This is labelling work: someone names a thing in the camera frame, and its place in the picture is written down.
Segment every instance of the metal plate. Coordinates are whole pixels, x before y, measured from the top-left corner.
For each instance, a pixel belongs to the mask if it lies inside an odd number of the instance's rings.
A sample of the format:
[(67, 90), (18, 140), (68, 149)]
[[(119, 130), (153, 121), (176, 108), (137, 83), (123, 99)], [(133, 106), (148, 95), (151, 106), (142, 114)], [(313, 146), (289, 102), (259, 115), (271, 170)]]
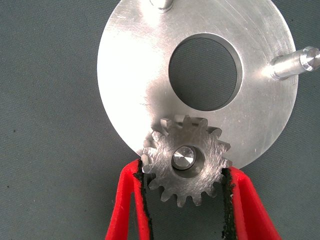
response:
[[(198, 37), (226, 47), (237, 68), (232, 97), (215, 111), (184, 104), (169, 80), (177, 46)], [(270, 0), (174, 0), (166, 13), (148, 0), (122, 0), (101, 38), (98, 84), (114, 128), (139, 155), (160, 118), (190, 115), (222, 129), (220, 139), (231, 145), (224, 157), (242, 168), (274, 143), (290, 117), (298, 76), (274, 80), (268, 66), (295, 50), (289, 28)]]

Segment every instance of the metal shaft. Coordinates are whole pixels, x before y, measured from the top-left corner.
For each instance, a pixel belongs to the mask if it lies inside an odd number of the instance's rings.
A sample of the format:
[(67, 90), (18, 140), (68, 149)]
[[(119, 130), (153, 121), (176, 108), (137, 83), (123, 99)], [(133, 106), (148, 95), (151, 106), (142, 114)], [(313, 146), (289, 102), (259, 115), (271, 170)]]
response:
[(307, 46), (288, 55), (278, 56), (271, 62), (272, 77), (284, 80), (294, 75), (312, 72), (320, 67), (320, 51)]
[(150, 0), (150, 2), (156, 8), (163, 11), (168, 11), (172, 7), (174, 0)]

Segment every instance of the silver metal surface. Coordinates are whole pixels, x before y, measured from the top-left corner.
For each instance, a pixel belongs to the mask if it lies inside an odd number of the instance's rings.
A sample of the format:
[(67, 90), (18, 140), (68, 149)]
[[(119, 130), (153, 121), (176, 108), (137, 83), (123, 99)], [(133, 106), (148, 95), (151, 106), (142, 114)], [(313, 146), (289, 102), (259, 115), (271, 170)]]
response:
[[(183, 116), (182, 124), (170, 119), (162, 119), (161, 132), (152, 133), (152, 141), (146, 142), (143, 150), (143, 172), (155, 174), (149, 188), (164, 187), (163, 202), (173, 194), (177, 196), (178, 207), (183, 207), (187, 196), (191, 196), (196, 206), (201, 204), (201, 193), (214, 197), (213, 183), (223, 179), (222, 169), (232, 163), (222, 157), (230, 145), (219, 141), (221, 130), (208, 128), (208, 120), (198, 118), (192, 121)], [(196, 152), (194, 164), (188, 169), (173, 167), (173, 156), (181, 146), (189, 146)]]
[(196, 157), (193, 147), (181, 146), (172, 156), (172, 166), (178, 170), (187, 170), (194, 165)]
[[(200, 37), (226, 47), (237, 69), (232, 97), (214, 111), (184, 104), (169, 80), (177, 46)], [(278, 81), (269, 70), (275, 57), (295, 51), (271, 0), (174, 0), (166, 13), (148, 0), (122, 0), (101, 38), (99, 90), (114, 128), (139, 155), (159, 119), (189, 115), (222, 129), (220, 139), (232, 146), (223, 156), (242, 168), (274, 143), (290, 117), (298, 76)]]
[(171, 9), (174, 0), (150, 0), (153, 6), (166, 12)]
[(271, 75), (278, 80), (313, 72), (320, 67), (320, 51), (318, 48), (307, 46), (302, 50), (276, 57), (270, 65)]

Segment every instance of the gray background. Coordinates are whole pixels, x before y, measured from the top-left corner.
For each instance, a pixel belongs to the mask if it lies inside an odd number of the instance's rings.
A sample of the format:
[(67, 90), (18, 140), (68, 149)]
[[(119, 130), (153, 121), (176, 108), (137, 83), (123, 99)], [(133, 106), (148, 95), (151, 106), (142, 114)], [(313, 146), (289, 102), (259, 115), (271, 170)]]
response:
[[(274, 2), (297, 49), (320, 46), (319, 0)], [(113, 129), (98, 88), (99, 42), (117, 3), (0, 0), (1, 240), (105, 236), (119, 173), (137, 158)], [(171, 75), (190, 105), (217, 107), (225, 95), (216, 95), (228, 94), (234, 84), (235, 74), (222, 75), (214, 65), (216, 57), (208, 57), (226, 56), (219, 49), (193, 42), (175, 59)], [(198, 99), (188, 98), (193, 92), (191, 74), (201, 77), (194, 91), (201, 95), (214, 86), (214, 94), (207, 91)], [(243, 168), (283, 239), (320, 235), (319, 77), (320, 71), (300, 77), (285, 130), (263, 156)], [(217, 79), (230, 81), (219, 85)], [(200, 207), (188, 201), (186, 207), (177, 208), (173, 199), (162, 203), (157, 191), (148, 190), (147, 200), (156, 240), (220, 239), (221, 190), (215, 199), (204, 197)], [(134, 214), (129, 230), (129, 239), (137, 239)]]

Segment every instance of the red clamp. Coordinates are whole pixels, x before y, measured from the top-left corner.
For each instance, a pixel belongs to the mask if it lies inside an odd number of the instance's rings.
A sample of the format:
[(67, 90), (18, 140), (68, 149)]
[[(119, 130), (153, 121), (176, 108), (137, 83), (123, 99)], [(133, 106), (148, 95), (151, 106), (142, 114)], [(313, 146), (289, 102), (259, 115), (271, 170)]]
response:
[[(250, 178), (234, 167), (228, 169), (228, 174), (224, 186), (226, 214), (224, 239), (281, 240)], [(140, 240), (153, 239), (152, 223), (145, 198), (142, 162), (135, 160), (125, 166), (120, 174), (115, 205), (105, 240), (127, 239), (132, 193), (134, 193)]]
[(152, 224), (147, 209), (142, 161), (135, 160), (120, 174), (115, 205), (105, 240), (127, 240), (131, 194), (134, 193), (140, 240), (152, 240)]

